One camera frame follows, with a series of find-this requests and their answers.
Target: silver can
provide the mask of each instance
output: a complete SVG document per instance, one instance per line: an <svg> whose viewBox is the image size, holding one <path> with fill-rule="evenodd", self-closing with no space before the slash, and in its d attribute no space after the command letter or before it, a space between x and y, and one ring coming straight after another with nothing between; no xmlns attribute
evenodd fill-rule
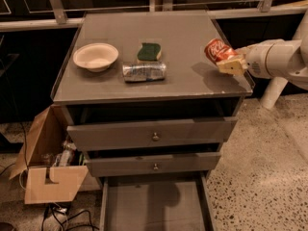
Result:
<svg viewBox="0 0 308 231"><path fill-rule="evenodd" d="M126 82L164 80L166 77L166 69L166 65L162 62L124 64L123 77Z"/></svg>

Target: gray countertop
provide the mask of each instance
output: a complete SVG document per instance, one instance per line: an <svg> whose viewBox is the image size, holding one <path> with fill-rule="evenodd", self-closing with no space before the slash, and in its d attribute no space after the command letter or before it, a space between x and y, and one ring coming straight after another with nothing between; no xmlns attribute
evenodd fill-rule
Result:
<svg viewBox="0 0 308 231"><path fill-rule="evenodd" d="M54 103L95 104L134 100L246 96L251 86L243 76L221 74L205 56L206 44L220 39L204 11L162 13L92 13L85 18L71 58L54 96ZM103 72L93 73L72 61L89 43L105 42L119 52ZM125 83L123 63L135 63L142 42L158 42L167 65L163 81Z"/></svg>

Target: box flap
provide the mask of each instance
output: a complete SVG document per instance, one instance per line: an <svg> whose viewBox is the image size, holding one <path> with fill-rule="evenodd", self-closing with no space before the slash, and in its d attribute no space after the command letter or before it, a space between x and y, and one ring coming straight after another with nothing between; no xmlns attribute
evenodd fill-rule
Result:
<svg viewBox="0 0 308 231"><path fill-rule="evenodd" d="M46 172L46 167L29 169L26 204L72 201L88 173L88 168L51 167L49 173L51 182L46 181Z"/></svg>
<svg viewBox="0 0 308 231"><path fill-rule="evenodd" d="M60 152L60 144L64 139L62 130L63 128L51 107L38 114L18 154L10 179L27 168L26 160L28 166L39 166L41 165L42 154Z"/></svg>

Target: red can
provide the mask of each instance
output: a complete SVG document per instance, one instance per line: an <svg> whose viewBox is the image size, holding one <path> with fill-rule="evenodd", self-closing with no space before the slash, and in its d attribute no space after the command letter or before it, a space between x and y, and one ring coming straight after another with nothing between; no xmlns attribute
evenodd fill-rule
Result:
<svg viewBox="0 0 308 231"><path fill-rule="evenodd" d="M226 45L221 39L218 38L212 39L205 46L204 53L213 64L238 55L234 49L232 49L229 45Z"/></svg>

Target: cardboard box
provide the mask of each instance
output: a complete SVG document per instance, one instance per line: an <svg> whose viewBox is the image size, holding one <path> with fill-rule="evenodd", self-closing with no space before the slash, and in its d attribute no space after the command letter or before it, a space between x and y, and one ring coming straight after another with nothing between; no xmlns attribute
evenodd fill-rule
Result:
<svg viewBox="0 0 308 231"><path fill-rule="evenodd" d="M35 117L10 176L12 179L26 170L27 162L26 204L72 201L78 191L100 189L86 166L51 167L49 174L41 167L42 154L62 152L66 127L60 106L50 106Z"/></svg>

